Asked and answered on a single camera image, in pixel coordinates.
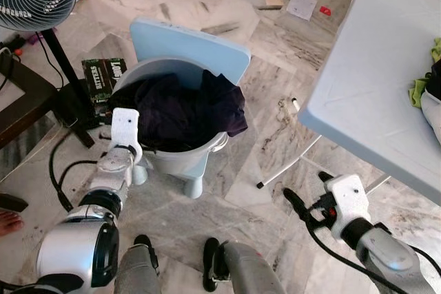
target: green cloth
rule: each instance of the green cloth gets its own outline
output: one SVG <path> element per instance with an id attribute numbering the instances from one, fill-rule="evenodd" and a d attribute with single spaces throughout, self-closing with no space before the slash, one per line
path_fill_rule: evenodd
<path id="1" fill-rule="evenodd" d="M 435 38 L 435 47 L 430 51 L 433 60 L 438 62 L 441 59 L 441 38 Z"/>
<path id="2" fill-rule="evenodd" d="M 427 82 L 429 82 L 429 77 L 427 76 L 428 74 L 426 74 L 425 78 L 416 79 L 415 87 L 409 90 L 409 98 L 414 107 L 421 108 L 421 94 L 424 92 Z"/>

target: dark purple clothing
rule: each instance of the dark purple clothing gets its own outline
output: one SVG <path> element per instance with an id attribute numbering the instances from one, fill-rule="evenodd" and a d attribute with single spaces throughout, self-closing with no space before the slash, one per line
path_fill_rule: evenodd
<path id="1" fill-rule="evenodd" d="M 200 90 L 182 87 L 175 74 L 136 82 L 117 91 L 113 107 L 139 112 L 139 141 L 161 151 L 188 151 L 217 133 L 245 131 L 245 98 L 222 74 L 204 70 Z"/>

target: box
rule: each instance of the box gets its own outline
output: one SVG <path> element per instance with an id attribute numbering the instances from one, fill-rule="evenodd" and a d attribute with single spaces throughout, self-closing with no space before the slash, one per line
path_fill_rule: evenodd
<path id="1" fill-rule="evenodd" d="M 127 70 L 124 59 L 84 60 L 83 71 L 88 84 L 90 100 L 97 115 L 108 112 L 107 100 L 111 97 L 116 82 Z"/>

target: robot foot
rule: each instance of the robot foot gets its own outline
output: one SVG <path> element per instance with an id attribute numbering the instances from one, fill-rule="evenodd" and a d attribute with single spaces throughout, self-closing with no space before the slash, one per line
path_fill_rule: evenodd
<path id="1" fill-rule="evenodd" d="M 213 257 L 216 250 L 219 247 L 219 241 L 216 238 L 210 238 L 205 242 L 204 246 L 204 276 L 203 276 L 203 286 L 207 292 L 214 292 L 217 288 L 217 283 L 215 283 L 210 277 L 210 271 L 213 267 Z"/>
<path id="2" fill-rule="evenodd" d="M 152 248 L 152 242 L 145 234 L 138 235 L 133 244 L 144 244 L 145 246 Z"/>
<path id="3" fill-rule="evenodd" d="M 156 275 L 159 276 L 158 256 L 156 256 L 150 238 L 147 237 L 145 234 L 140 234 L 135 238 L 135 241 L 133 242 L 133 245 L 136 244 L 143 244 L 148 247 L 150 254 L 150 262 L 152 263 L 153 268 L 156 270 Z"/>

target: fan stand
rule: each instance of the fan stand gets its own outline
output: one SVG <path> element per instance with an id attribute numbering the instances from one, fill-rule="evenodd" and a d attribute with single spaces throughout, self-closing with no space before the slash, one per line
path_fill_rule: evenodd
<path id="1" fill-rule="evenodd" d="M 76 124 L 77 126 L 81 127 L 80 130 L 84 131 L 82 136 L 89 136 L 85 131 L 87 129 L 98 127 L 99 121 L 95 116 L 94 107 L 88 93 L 86 92 L 87 86 L 85 82 L 82 84 L 76 76 L 74 68 L 70 64 L 68 57 L 61 47 L 54 30 L 43 30 L 41 31 L 41 35 L 46 40 L 46 43 L 60 65 L 62 72 L 69 80 L 69 84 L 63 87 L 59 93 L 60 97 L 65 101 L 65 104 L 70 108 L 70 112 L 72 112 L 75 116 L 75 120 L 72 125 Z M 90 143 L 86 144 L 83 139 L 81 140 L 86 147 L 90 147 Z"/>

